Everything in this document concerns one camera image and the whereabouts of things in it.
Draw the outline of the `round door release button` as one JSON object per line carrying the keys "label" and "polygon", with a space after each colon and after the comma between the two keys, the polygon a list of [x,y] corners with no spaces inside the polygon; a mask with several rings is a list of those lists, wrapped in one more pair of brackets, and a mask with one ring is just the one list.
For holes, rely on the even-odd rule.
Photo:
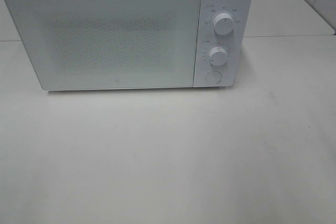
{"label": "round door release button", "polygon": [[222,80],[222,74],[218,71],[211,71],[206,76],[206,81],[211,86],[217,86]]}

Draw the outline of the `white microwave door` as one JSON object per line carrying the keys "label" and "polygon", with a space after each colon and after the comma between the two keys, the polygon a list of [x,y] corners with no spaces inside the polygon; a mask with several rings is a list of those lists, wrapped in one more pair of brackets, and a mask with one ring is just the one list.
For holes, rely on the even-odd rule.
{"label": "white microwave door", "polygon": [[199,0],[5,0],[48,91],[193,85]]}

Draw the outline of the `upper white power knob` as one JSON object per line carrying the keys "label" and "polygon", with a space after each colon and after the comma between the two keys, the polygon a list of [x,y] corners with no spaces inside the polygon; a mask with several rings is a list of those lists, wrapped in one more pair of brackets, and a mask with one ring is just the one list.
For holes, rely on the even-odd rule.
{"label": "upper white power knob", "polygon": [[216,14],[213,18],[213,28],[217,35],[225,36],[234,29],[235,19],[229,12]]}

